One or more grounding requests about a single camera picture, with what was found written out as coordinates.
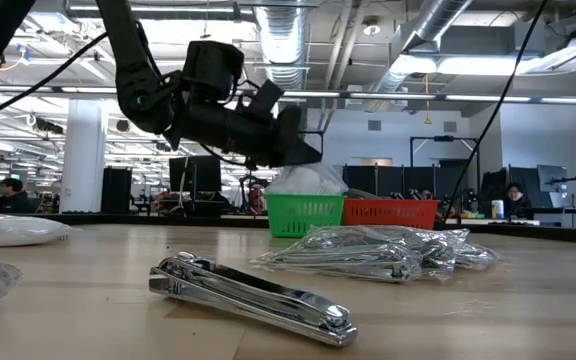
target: metal duct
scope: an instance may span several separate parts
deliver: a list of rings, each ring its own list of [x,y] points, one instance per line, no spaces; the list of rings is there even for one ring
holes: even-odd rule
[[[441,36],[450,28],[450,25],[457,20],[466,8],[472,3],[473,0],[426,0],[424,1],[419,16],[416,18],[415,25],[403,39],[397,42],[397,47],[392,49],[392,53],[396,56],[393,57],[394,61],[404,51],[410,50],[414,47],[424,43],[434,43],[430,51],[438,50],[439,41]],[[392,71],[392,68],[387,70],[376,83],[371,91],[378,93],[395,92],[403,84],[408,73],[401,73]],[[363,108],[368,112],[376,112],[382,108],[383,101],[365,101]]]
[[[290,7],[259,7],[254,10],[259,24],[261,50],[271,64],[300,65],[306,49],[308,10]],[[284,90],[303,89],[305,70],[268,68],[267,76]]]
[[[140,20],[209,20],[209,21],[234,21],[255,23],[252,8],[239,7],[236,3],[232,6],[213,5],[183,6],[170,4],[149,3],[148,5],[131,4],[135,18]],[[96,4],[85,1],[65,1],[66,14],[74,19],[101,19],[99,8]]]

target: computer monitor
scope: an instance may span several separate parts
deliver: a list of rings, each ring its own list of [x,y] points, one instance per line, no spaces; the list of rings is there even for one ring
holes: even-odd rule
[[[186,158],[170,159],[170,190],[181,191],[181,177],[186,172]],[[193,169],[197,170],[197,191],[221,191],[221,162],[214,156],[191,156],[183,191],[193,191]]]
[[[560,192],[563,184],[552,181],[568,177],[568,171],[562,166],[537,165],[537,172],[539,173],[539,191],[542,192]]]

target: desk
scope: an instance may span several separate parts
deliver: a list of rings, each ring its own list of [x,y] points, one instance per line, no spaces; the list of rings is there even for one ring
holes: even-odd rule
[[[489,225],[489,224],[515,224],[515,225],[534,225],[539,226],[541,223],[537,220],[508,220],[500,219],[448,219],[446,224],[462,224],[462,225]]]
[[[0,360],[576,359],[576,244],[473,234],[504,257],[452,284],[381,284],[253,269],[291,240],[268,230],[95,225],[69,241],[0,248],[23,282],[0,300]],[[166,299],[148,270],[188,250],[351,310],[334,349],[258,322]]]

